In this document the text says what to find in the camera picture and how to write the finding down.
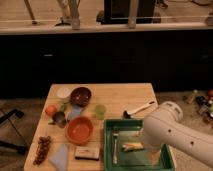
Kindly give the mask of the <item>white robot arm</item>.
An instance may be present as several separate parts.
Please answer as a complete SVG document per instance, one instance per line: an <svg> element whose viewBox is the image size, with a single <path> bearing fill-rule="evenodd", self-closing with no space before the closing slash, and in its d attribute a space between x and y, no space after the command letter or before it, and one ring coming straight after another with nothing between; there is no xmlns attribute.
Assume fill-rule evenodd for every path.
<svg viewBox="0 0 213 171"><path fill-rule="evenodd" d="M168 144L213 168L213 136L180 123L182 109L165 101L143 119L140 142L148 152L158 152Z"/></svg>

